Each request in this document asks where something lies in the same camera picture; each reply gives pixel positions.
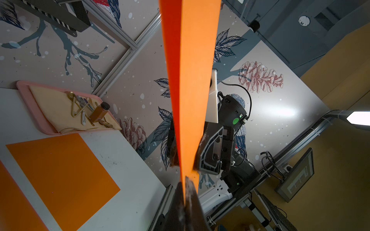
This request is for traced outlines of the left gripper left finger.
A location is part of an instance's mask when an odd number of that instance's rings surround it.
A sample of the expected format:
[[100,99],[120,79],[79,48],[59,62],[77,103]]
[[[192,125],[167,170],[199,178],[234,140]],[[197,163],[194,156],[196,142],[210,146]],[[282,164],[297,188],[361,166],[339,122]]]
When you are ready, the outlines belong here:
[[164,231],[184,231],[186,223],[184,191],[181,182],[178,183],[170,208],[165,217]]

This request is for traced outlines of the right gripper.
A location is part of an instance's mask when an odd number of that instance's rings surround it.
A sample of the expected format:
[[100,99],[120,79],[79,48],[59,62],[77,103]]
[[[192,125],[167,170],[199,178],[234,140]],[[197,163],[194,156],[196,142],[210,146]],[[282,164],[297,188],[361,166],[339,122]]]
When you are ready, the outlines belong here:
[[[228,173],[234,149],[234,129],[232,127],[205,122],[203,137],[196,152],[193,169],[213,175],[218,175],[221,170]],[[169,166],[179,166],[173,119],[167,137],[167,157]]]

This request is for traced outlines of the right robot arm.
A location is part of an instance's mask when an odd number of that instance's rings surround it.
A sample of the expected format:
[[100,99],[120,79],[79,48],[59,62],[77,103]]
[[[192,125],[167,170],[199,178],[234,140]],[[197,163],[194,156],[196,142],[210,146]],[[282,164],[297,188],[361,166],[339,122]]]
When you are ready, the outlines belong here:
[[228,192],[248,192],[260,173],[247,160],[245,123],[249,118],[245,102],[236,94],[217,94],[216,122],[204,123],[193,169],[201,173],[221,175]]

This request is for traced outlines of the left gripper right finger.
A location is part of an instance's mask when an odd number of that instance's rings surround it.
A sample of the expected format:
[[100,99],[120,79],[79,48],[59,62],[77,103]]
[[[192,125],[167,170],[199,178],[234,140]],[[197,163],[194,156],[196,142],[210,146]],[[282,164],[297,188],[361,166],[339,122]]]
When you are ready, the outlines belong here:
[[188,177],[186,177],[185,186],[185,231],[211,231],[193,181]]

